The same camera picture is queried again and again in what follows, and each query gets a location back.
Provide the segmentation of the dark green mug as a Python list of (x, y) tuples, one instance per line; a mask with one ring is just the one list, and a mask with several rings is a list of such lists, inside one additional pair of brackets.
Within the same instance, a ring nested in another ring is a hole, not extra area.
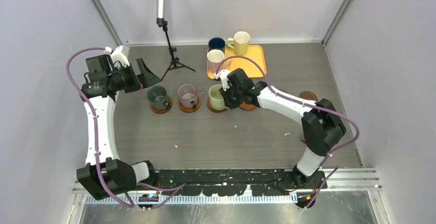
[(164, 87), (156, 85), (151, 87), (147, 92), (147, 99), (151, 106), (157, 110), (165, 110), (170, 107), (170, 99)]

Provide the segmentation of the light green mug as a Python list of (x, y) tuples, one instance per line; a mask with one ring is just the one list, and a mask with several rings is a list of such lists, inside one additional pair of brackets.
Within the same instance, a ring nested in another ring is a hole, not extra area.
[(220, 93), (220, 89), (222, 88), (221, 84), (213, 85), (209, 88), (209, 103), (211, 108), (214, 110), (222, 111), (226, 110), (225, 101), (223, 96)]

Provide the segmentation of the pink mug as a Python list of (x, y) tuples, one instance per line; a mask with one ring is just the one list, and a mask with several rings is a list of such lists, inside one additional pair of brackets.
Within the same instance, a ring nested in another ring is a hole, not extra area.
[(221, 67), (219, 68), (219, 64), (224, 61), (225, 54), (218, 49), (212, 49), (207, 53), (207, 64), (208, 64), (208, 70), (214, 74), (216, 70), (222, 70), (222, 69), (230, 69), (231, 61), (228, 60), (224, 62)]

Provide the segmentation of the mauve mug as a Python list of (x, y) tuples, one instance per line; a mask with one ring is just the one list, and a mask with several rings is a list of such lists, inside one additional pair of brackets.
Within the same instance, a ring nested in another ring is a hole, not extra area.
[(182, 84), (177, 90), (177, 96), (186, 107), (191, 107), (189, 101), (196, 101), (199, 97), (197, 88), (191, 83)]

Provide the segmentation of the yellow cream mug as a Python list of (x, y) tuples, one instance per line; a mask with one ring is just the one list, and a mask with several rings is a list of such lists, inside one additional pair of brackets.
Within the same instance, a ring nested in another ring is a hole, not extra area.
[(235, 51), (236, 55), (245, 55), (249, 50), (250, 35), (245, 31), (239, 31), (232, 38), (227, 39), (227, 46)]

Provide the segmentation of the navy blue mug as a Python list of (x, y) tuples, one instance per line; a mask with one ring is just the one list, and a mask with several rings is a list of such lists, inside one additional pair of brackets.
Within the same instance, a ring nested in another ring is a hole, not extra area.
[(208, 41), (208, 51), (220, 50), (225, 52), (226, 41), (223, 38), (215, 37)]

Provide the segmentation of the dark walnut small coaster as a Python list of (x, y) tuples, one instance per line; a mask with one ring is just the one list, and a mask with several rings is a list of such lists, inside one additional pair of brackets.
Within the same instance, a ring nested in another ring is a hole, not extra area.
[(299, 98), (318, 102), (317, 96), (311, 91), (303, 91), (298, 95)]

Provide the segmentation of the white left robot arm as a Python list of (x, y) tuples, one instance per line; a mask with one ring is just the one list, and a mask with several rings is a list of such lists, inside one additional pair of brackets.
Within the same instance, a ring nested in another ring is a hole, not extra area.
[(85, 167), (77, 170), (77, 180), (96, 200), (157, 186), (158, 177), (148, 160), (127, 164), (120, 160), (115, 145), (114, 112), (120, 91), (135, 92), (160, 82), (142, 58), (136, 60), (140, 74), (131, 65), (119, 67), (107, 54), (86, 59), (88, 79), (81, 97), (88, 118), (88, 151)]

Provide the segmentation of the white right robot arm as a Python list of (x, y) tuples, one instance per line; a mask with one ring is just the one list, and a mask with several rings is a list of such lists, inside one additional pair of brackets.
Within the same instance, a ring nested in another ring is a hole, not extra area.
[(226, 107), (234, 109), (246, 103), (273, 110), (302, 127), (306, 149), (293, 168), (293, 181), (300, 188), (312, 184), (323, 159), (347, 132), (332, 102), (297, 98), (265, 81), (254, 83), (241, 68), (221, 70), (214, 74), (214, 79), (222, 83), (220, 94)]

